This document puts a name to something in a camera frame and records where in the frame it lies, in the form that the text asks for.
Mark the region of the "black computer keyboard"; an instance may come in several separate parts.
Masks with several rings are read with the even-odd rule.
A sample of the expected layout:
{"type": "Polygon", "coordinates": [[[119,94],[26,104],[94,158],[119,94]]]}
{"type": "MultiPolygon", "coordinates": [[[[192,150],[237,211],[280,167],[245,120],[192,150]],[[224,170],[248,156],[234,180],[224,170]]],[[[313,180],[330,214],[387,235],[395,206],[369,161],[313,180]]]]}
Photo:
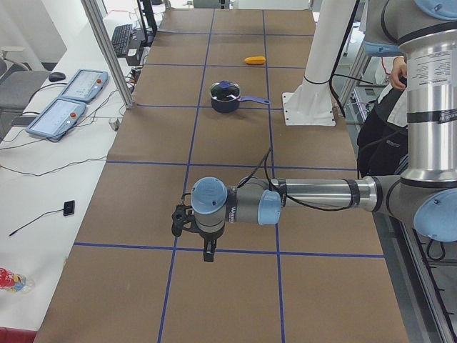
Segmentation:
{"type": "Polygon", "coordinates": [[[129,43],[131,38],[132,25],[124,24],[117,26],[111,37],[111,45],[117,57],[126,56],[129,50],[129,43]]]}

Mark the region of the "yellow corn cob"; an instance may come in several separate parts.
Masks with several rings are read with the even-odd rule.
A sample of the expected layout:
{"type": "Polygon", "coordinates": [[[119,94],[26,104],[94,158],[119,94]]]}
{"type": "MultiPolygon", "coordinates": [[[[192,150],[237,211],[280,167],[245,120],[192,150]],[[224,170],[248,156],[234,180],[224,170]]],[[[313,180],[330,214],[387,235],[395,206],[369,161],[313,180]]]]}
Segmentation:
{"type": "Polygon", "coordinates": [[[264,65],[266,63],[266,57],[265,56],[249,56],[244,59],[244,63],[246,65],[251,65],[251,66],[264,65]]]}

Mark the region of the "lower blue teach pendant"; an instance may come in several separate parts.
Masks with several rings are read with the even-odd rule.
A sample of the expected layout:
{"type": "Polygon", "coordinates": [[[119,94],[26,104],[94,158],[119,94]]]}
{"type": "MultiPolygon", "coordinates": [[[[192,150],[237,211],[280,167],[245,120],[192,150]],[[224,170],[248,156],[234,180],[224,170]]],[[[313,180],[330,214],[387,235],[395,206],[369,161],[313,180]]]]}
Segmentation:
{"type": "Polygon", "coordinates": [[[57,97],[26,127],[26,132],[46,139],[60,139],[85,111],[85,103],[57,97]]]}

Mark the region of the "small black square device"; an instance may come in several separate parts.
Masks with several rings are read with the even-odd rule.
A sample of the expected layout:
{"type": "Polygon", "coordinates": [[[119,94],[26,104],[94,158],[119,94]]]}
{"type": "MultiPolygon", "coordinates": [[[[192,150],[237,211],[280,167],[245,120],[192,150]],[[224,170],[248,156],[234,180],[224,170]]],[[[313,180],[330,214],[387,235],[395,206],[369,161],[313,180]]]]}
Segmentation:
{"type": "Polygon", "coordinates": [[[75,200],[70,200],[70,201],[64,202],[63,215],[65,217],[73,215],[75,213],[75,206],[76,206],[75,200]]]}

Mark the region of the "person in black white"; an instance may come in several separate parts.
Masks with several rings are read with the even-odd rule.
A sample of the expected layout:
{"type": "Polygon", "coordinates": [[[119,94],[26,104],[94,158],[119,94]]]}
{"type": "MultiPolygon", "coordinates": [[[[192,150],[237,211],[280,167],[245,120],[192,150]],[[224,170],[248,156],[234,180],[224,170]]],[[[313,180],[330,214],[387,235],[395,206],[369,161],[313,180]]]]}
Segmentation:
{"type": "Polygon", "coordinates": [[[358,171],[361,177],[392,175],[408,153],[406,90],[407,63],[393,59],[390,84],[382,91],[358,134],[358,171]]]}

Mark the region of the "red plastic bottle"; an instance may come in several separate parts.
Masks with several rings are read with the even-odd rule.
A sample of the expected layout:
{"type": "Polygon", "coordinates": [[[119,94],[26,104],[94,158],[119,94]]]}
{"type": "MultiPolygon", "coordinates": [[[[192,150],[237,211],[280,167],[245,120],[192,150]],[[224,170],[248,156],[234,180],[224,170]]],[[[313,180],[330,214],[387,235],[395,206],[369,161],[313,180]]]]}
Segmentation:
{"type": "Polygon", "coordinates": [[[1,290],[11,293],[28,293],[34,286],[34,280],[23,274],[17,274],[5,268],[0,268],[1,290]]]}

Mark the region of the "black computer mouse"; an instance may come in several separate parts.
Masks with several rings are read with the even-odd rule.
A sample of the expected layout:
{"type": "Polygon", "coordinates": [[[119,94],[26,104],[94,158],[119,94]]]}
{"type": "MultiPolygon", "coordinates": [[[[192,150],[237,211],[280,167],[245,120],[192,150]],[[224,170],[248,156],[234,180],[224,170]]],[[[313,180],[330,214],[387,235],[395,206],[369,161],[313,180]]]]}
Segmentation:
{"type": "Polygon", "coordinates": [[[61,72],[51,72],[48,76],[50,82],[63,81],[66,78],[66,75],[61,72]]]}

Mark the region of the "glass pot lid blue knob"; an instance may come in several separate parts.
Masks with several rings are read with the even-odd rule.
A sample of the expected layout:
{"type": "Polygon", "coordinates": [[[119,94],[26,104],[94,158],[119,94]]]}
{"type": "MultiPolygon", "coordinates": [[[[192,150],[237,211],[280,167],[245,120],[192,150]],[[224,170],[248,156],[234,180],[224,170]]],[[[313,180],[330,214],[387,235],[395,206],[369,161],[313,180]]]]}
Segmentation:
{"type": "Polygon", "coordinates": [[[210,96],[212,99],[218,101],[237,99],[240,96],[240,88],[237,83],[232,81],[218,81],[211,85],[210,96]]]}

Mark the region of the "upper blue teach pendant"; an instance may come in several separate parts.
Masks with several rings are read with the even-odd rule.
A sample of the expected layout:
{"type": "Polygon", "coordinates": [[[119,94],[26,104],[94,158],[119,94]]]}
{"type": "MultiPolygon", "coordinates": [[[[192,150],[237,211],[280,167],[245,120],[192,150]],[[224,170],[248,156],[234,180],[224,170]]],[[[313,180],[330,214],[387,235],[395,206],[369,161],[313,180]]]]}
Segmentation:
{"type": "Polygon", "coordinates": [[[108,79],[107,71],[79,69],[59,96],[89,104],[99,95],[108,79]]]}

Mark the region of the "grey office chair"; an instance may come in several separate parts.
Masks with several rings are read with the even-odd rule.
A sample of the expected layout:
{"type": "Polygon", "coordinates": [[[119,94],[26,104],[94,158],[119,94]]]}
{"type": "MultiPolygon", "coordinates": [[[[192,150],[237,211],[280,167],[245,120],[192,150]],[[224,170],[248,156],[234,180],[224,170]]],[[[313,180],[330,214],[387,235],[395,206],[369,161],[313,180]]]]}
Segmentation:
{"type": "Polygon", "coordinates": [[[50,72],[47,70],[32,70],[27,65],[9,58],[9,52],[22,52],[21,46],[1,47],[1,119],[12,119],[20,115],[30,102],[33,93],[47,80],[50,72]],[[9,76],[7,62],[17,65],[20,71],[14,71],[9,76]]]}

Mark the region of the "aluminium frame post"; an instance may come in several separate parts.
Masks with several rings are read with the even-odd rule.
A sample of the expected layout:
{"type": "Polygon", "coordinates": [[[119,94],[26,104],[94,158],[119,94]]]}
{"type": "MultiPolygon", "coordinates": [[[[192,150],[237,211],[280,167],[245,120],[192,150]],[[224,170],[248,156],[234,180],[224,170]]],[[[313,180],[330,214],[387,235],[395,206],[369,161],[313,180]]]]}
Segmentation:
{"type": "Polygon", "coordinates": [[[121,95],[121,99],[126,109],[130,109],[134,105],[131,92],[127,86],[124,74],[121,70],[118,58],[114,52],[111,40],[106,31],[104,20],[99,10],[99,7],[94,0],[81,0],[81,4],[89,20],[89,24],[94,33],[94,37],[99,45],[102,55],[108,64],[111,78],[114,80],[116,88],[121,95]]]}

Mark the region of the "blue teach pendant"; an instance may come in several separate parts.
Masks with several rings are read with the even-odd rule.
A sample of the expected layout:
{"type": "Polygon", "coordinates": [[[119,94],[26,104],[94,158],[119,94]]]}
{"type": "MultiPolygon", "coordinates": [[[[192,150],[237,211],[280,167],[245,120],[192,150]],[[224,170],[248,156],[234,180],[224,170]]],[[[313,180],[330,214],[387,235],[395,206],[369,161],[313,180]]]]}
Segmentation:
{"type": "Polygon", "coordinates": [[[85,103],[57,97],[26,127],[26,132],[46,139],[60,139],[85,111],[85,103]]]}
{"type": "Polygon", "coordinates": [[[108,79],[107,71],[79,69],[59,96],[89,104],[99,95],[108,79]]]}

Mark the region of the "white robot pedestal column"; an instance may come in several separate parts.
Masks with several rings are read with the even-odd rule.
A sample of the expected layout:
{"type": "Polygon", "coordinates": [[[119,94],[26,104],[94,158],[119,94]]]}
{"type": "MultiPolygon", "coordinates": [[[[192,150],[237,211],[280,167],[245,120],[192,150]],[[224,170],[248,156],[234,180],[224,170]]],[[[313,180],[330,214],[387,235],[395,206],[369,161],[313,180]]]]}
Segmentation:
{"type": "Polygon", "coordinates": [[[334,126],[331,77],[338,65],[346,32],[357,12],[357,1],[323,1],[302,83],[283,93],[287,126],[334,126]]]}

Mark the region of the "dark blue saucepan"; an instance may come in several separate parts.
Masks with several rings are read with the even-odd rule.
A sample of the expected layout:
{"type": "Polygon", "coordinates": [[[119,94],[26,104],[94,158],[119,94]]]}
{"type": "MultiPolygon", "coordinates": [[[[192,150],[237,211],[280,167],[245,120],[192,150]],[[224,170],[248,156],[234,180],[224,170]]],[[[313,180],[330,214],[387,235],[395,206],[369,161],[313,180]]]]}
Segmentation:
{"type": "Polygon", "coordinates": [[[211,106],[219,113],[236,111],[241,102],[252,101],[258,104],[269,105],[268,99],[257,96],[242,96],[240,86],[232,81],[221,80],[210,87],[211,106]]]}

